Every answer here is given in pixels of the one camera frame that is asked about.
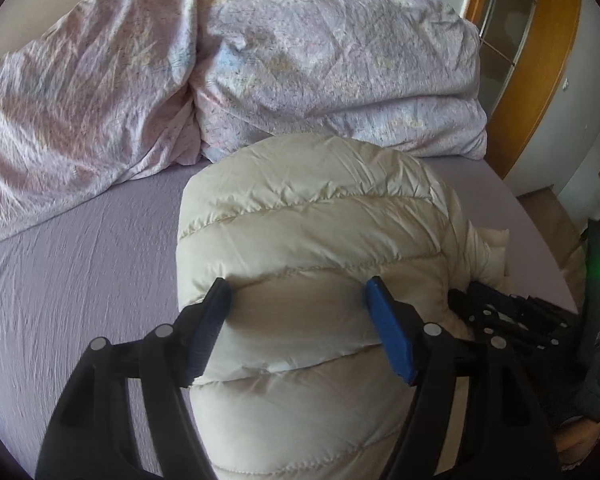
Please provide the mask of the person's right hand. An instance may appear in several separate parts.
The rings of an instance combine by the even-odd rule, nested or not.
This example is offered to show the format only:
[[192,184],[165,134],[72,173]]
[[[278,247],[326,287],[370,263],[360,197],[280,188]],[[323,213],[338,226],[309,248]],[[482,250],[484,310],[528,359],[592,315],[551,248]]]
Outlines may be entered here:
[[560,470],[580,466],[600,442],[600,422],[588,418],[575,419],[563,424],[554,434]]

